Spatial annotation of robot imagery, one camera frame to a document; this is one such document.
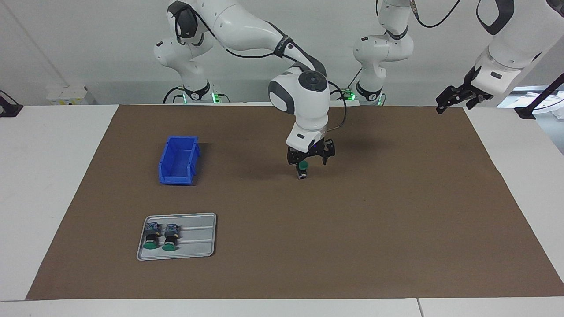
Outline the black stand with clamp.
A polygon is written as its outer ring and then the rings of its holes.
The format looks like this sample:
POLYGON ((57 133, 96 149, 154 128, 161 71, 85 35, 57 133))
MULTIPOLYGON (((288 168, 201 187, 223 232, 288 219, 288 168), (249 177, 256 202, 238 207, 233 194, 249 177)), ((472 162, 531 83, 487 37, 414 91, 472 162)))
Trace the black stand with clamp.
POLYGON ((524 120, 535 120, 533 115, 536 107, 543 102, 548 96, 554 93, 558 88, 564 84, 564 72, 556 78, 544 91, 542 91, 528 106, 526 107, 515 107, 515 111, 521 119, 524 120))

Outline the brown paper table mat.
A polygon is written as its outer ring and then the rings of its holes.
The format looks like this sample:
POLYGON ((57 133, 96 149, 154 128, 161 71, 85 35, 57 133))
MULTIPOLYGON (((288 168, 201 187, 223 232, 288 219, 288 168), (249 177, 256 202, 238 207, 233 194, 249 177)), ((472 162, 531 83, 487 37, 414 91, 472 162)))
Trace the brown paper table mat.
POLYGON ((119 106, 26 298, 563 296, 462 108, 352 107, 336 156, 286 162, 272 107, 119 106), (193 185, 163 185, 171 135, 197 136, 193 185), (215 213, 209 257, 139 261, 150 215, 215 213))

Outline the blue plastic storage bin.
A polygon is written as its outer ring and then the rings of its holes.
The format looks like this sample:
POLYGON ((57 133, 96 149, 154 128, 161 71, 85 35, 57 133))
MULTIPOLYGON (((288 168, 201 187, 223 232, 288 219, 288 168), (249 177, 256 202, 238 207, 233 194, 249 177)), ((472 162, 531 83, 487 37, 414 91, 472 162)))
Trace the blue plastic storage bin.
POLYGON ((200 155, 197 136, 169 136, 158 164, 160 183, 163 185, 193 185, 200 155))

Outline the white and yellow box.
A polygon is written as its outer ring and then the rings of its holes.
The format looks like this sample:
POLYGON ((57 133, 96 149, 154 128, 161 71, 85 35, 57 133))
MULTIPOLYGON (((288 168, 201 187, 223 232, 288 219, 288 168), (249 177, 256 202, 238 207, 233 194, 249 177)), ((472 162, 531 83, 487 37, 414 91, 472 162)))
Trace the white and yellow box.
POLYGON ((68 86, 66 88, 50 88, 46 100, 54 106, 82 106, 97 104, 86 86, 68 86))

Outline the silver metal tray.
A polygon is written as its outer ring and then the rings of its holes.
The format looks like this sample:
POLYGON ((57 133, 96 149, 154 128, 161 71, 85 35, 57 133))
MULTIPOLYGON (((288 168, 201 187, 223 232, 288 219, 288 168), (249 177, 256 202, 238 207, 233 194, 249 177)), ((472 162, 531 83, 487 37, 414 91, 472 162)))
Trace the silver metal tray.
POLYGON ((147 250, 142 247, 144 242, 143 230, 139 239, 136 258, 139 261, 169 260, 181 258, 209 257, 214 253, 217 227, 215 213, 150 215, 143 223, 155 221, 160 224, 160 237, 157 249, 147 250), (167 224, 177 224, 180 237, 175 251, 164 251, 164 230, 167 224))

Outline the black table clamp bracket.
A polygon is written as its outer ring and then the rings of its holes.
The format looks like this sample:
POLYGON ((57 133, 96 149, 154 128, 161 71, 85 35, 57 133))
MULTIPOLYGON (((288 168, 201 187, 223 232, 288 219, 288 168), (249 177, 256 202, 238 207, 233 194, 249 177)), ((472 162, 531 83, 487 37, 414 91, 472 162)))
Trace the black table clamp bracket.
POLYGON ((0 89, 0 117, 16 117, 22 109, 22 104, 0 89))

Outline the white cluttered side surface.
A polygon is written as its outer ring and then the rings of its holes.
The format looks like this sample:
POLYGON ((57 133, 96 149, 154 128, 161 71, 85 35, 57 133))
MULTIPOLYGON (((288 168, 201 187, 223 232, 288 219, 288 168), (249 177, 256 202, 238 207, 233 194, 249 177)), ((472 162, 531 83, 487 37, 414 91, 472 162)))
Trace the white cluttered side surface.
MULTIPOLYGON (((523 86, 516 88, 513 92, 497 106, 498 108, 527 107, 543 91, 545 86, 523 86)), ((548 114, 564 108, 564 85, 560 86, 542 101, 532 112, 532 115, 548 114)))

